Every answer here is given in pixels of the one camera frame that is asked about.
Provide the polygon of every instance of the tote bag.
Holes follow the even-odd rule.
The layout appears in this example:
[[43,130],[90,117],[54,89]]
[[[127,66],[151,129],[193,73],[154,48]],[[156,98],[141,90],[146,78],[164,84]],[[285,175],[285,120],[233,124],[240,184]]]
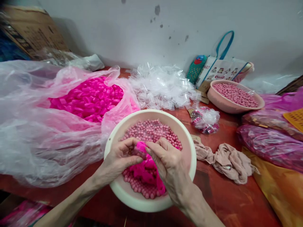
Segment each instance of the tote bag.
[[[219,48],[228,34],[231,33],[231,37],[227,44],[227,47],[219,56]],[[210,83],[217,79],[233,80],[239,72],[246,66],[247,62],[231,58],[229,60],[224,60],[232,42],[234,39],[234,31],[227,32],[220,40],[216,48],[216,57],[208,56],[203,70],[196,82],[196,87],[199,91],[207,92],[210,88]]]

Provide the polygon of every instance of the wooden table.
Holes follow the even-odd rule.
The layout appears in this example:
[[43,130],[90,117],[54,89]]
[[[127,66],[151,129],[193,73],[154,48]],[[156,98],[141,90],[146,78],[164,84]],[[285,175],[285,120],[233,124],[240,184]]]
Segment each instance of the wooden table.
[[[121,77],[128,76],[125,69],[121,69]],[[219,111],[211,103],[208,107]],[[241,144],[236,135],[236,129],[241,122],[240,116],[220,111],[219,131],[212,135],[204,135],[191,126],[186,109],[166,112],[178,118],[191,134],[200,136],[202,143],[211,147],[214,152],[221,143],[228,143],[241,150]],[[0,189],[33,201],[56,206],[90,177],[101,163],[102,161],[93,163],[69,182],[49,189],[26,188],[18,184],[11,176],[0,175]],[[201,189],[206,201],[226,227],[281,226],[253,177],[248,178],[247,184],[237,185],[218,173],[208,163],[197,161],[194,183]],[[194,226],[176,207],[157,213],[135,211],[120,202],[109,186],[97,193],[79,214],[113,226],[124,226],[126,218],[126,226],[131,227]]]

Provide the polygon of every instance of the beige cloth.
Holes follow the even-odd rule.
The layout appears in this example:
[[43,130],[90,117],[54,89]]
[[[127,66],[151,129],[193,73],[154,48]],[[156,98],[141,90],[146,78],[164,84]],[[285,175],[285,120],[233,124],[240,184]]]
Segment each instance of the beige cloth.
[[198,160],[207,161],[219,173],[224,174],[237,184],[246,184],[247,177],[251,176],[253,171],[258,172],[245,154],[227,143],[220,144],[216,153],[213,153],[210,147],[204,146],[197,140],[193,142]]

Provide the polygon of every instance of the yellow bag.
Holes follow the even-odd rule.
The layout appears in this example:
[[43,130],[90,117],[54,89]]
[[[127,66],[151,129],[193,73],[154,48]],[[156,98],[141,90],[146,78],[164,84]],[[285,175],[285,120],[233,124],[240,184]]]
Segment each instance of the yellow bag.
[[264,161],[242,148],[260,175],[253,176],[271,204],[283,227],[303,226],[303,174]]

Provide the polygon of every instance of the bowl rim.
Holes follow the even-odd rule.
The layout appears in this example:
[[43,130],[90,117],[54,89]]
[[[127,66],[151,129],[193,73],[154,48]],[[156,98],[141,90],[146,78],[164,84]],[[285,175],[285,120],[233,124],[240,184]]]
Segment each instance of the bowl rim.
[[[219,82],[225,82],[225,83],[227,83],[227,84],[230,83],[230,84],[235,84],[235,85],[240,85],[240,86],[242,86],[242,87],[245,87],[247,90],[253,92],[256,96],[258,96],[258,97],[260,98],[260,100],[262,101],[261,105],[259,105],[258,107],[254,107],[254,108],[253,108],[253,107],[246,107],[246,106],[242,106],[242,105],[240,105],[240,104],[237,104],[237,103],[235,103],[235,102],[229,100],[228,98],[224,97],[224,96],[221,95],[219,92],[217,92],[216,89],[214,89],[213,84],[218,84]],[[237,106],[239,106],[239,107],[241,107],[241,108],[245,108],[245,109],[247,109],[247,110],[259,110],[259,109],[262,109],[262,108],[265,106],[265,101],[264,101],[264,99],[263,99],[258,93],[254,92],[253,90],[249,89],[248,87],[246,87],[246,86],[244,86],[244,85],[242,85],[242,84],[239,84],[239,83],[237,83],[237,82],[230,81],[230,80],[224,80],[224,79],[213,80],[213,81],[211,82],[210,86],[211,86],[212,90],[214,90],[217,94],[219,94],[219,95],[220,95],[221,97],[223,97],[225,100],[227,100],[227,101],[229,101],[229,102],[231,102],[231,103],[233,103],[233,104],[235,104],[235,105],[237,105]]]
[[[138,114],[141,114],[141,113],[147,113],[147,112],[160,113],[160,114],[164,114],[166,116],[169,116],[173,120],[175,120],[175,122],[178,123],[181,126],[181,128],[185,131],[187,139],[189,140],[189,143],[190,143],[190,150],[191,150],[191,155],[192,155],[191,165],[190,165],[190,168],[189,168],[189,176],[190,176],[191,181],[193,181],[193,179],[195,177],[195,173],[196,173],[196,168],[197,168],[197,156],[196,156],[196,150],[195,150],[195,145],[193,143],[193,139],[192,139],[189,131],[187,130],[187,128],[184,126],[184,124],[181,121],[179,121],[173,115],[171,115],[167,112],[161,111],[161,110],[154,110],[154,109],[139,110],[139,111],[131,113],[127,117],[123,118],[115,126],[115,128],[113,129],[112,133],[110,134],[110,136],[107,140],[105,151],[104,151],[104,159],[107,157],[107,155],[110,151],[111,145],[112,145],[113,140],[110,140],[110,139],[112,137],[114,137],[114,135],[117,133],[117,131],[119,130],[121,125],[124,124],[131,117],[133,117],[135,115],[138,115]],[[169,208],[170,206],[172,206],[172,201],[171,201],[169,195],[164,196],[164,198],[162,198],[161,200],[140,200],[140,199],[131,197],[119,185],[119,183],[117,182],[117,179],[115,179],[112,183],[110,183],[110,188],[112,189],[112,191],[114,192],[114,194],[118,197],[118,199],[120,201],[122,201],[128,207],[130,207],[134,210],[137,210],[137,211],[158,212],[158,211],[165,210],[165,209]]]

